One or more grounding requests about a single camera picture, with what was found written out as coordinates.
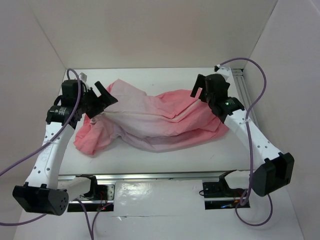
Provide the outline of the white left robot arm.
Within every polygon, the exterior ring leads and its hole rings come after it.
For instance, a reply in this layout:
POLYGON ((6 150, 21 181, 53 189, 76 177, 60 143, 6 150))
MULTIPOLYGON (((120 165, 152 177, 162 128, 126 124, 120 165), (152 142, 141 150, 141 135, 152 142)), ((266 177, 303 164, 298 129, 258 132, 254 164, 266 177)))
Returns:
POLYGON ((25 183, 16 185, 12 192, 14 199, 26 212, 60 216, 69 202, 79 196, 88 200, 98 196, 101 188, 93 175, 80 174, 65 184, 58 184, 67 145, 82 116, 91 119, 117 103, 117 99, 99 81, 94 85, 100 96, 82 81, 74 79, 62 83, 62 94, 47 112, 44 148, 25 183))

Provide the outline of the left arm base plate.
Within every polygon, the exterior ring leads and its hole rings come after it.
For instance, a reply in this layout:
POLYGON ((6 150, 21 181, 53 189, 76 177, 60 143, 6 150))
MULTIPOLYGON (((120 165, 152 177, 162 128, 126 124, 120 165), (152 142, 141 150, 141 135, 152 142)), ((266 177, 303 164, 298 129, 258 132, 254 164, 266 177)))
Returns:
POLYGON ((113 212, 116 185, 111 182, 98 183, 96 194, 93 197, 80 195, 77 197, 82 202, 87 212, 113 212))

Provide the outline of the pink zip-up jacket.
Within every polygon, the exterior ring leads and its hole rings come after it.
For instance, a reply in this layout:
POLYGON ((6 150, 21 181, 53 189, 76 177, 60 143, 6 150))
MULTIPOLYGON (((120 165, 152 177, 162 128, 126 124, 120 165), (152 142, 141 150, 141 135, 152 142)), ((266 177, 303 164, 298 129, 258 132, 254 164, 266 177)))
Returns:
POLYGON ((167 152, 218 139, 229 130, 190 90, 151 96, 121 79, 106 89, 117 103, 93 118, 85 116, 75 135, 73 144, 85 155, 101 152, 117 138, 141 150, 167 152))

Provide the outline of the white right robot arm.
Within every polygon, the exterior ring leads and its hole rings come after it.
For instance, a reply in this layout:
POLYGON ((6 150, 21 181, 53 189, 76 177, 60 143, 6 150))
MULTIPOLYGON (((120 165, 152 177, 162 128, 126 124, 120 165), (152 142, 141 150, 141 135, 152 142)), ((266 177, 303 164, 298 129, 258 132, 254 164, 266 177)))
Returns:
POLYGON ((190 96, 199 94, 211 112, 219 118, 249 150, 250 168, 248 192, 264 197, 292 179, 295 159, 275 147, 249 117, 249 112, 236 98, 228 95, 230 83, 222 74, 215 73, 196 78, 190 96))

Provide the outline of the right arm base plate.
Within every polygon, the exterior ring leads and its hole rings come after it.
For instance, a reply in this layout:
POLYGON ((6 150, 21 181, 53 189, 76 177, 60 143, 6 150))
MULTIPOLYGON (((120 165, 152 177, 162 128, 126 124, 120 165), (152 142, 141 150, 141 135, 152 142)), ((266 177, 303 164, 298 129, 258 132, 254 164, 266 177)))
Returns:
POLYGON ((199 195, 204 197, 205 210, 234 209, 240 202, 244 189, 231 189, 226 183, 203 182, 199 195))

